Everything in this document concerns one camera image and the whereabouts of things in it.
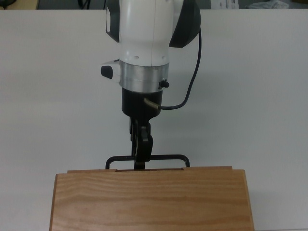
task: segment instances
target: black metal handle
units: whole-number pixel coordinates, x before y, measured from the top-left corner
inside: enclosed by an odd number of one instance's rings
[[[182,160],[185,162],[186,167],[191,166],[188,157],[180,154],[151,155],[150,160]],[[106,169],[110,169],[110,164],[115,161],[135,161],[135,158],[131,155],[112,156],[106,161]]]

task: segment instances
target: wood grain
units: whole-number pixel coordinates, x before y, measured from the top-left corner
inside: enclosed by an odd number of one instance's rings
[[[253,231],[243,170],[58,174],[50,231]]]

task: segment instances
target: black knob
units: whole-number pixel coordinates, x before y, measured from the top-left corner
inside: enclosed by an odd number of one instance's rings
[[[170,84],[167,82],[167,80],[163,80],[163,81],[161,81],[161,82],[159,83],[159,86],[160,86],[161,88],[168,88],[169,85],[170,85]]]

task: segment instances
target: wooden box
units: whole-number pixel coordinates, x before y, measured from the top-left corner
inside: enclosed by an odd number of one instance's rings
[[[88,170],[56,175],[50,231],[253,231],[244,170]]]

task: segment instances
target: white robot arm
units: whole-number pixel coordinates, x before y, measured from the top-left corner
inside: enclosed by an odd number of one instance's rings
[[[101,67],[122,87],[122,111],[130,117],[135,168],[151,159],[149,120],[160,113],[167,83],[169,47],[182,48],[200,31],[195,0],[108,0],[106,33],[121,44],[119,59]]]

